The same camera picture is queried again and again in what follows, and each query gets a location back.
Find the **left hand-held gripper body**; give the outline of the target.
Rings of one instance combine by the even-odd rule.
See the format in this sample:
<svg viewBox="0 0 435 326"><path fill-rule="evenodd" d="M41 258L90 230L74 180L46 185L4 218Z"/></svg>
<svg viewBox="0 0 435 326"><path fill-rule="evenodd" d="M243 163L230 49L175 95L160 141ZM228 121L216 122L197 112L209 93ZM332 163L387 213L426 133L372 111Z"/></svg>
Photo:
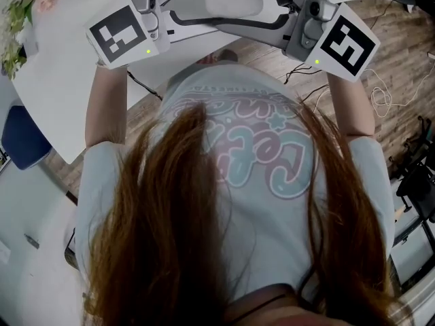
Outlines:
<svg viewBox="0 0 435 326"><path fill-rule="evenodd" d="M84 28L108 69L157 56L170 48L158 0L112 0Z"/></svg>

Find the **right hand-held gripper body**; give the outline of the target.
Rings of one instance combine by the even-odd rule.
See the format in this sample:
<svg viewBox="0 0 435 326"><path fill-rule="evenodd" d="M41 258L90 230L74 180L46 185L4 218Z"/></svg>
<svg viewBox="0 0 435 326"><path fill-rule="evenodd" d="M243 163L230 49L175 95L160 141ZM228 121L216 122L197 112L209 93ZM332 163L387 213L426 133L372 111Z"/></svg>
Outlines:
<svg viewBox="0 0 435 326"><path fill-rule="evenodd" d="M355 82L379 46L376 35L346 3L304 0L283 53Z"/></svg>

